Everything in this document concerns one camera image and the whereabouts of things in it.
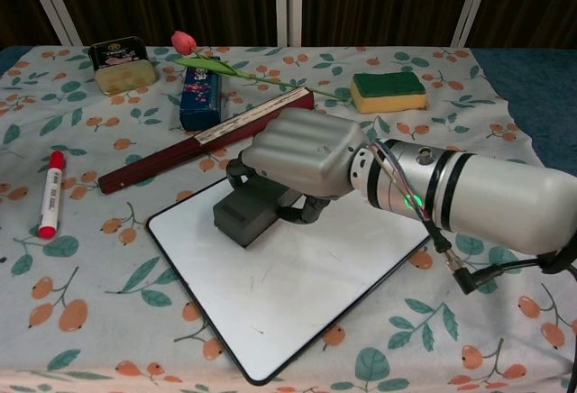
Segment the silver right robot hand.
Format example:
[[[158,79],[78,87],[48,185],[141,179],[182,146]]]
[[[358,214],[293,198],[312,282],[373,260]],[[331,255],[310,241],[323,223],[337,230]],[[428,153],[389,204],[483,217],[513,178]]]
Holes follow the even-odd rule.
[[[279,218],[312,224],[328,204],[353,191],[355,154],[369,141],[359,123],[299,108],[283,110],[226,167],[233,187],[260,176],[306,197],[302,208],[282,207]]]

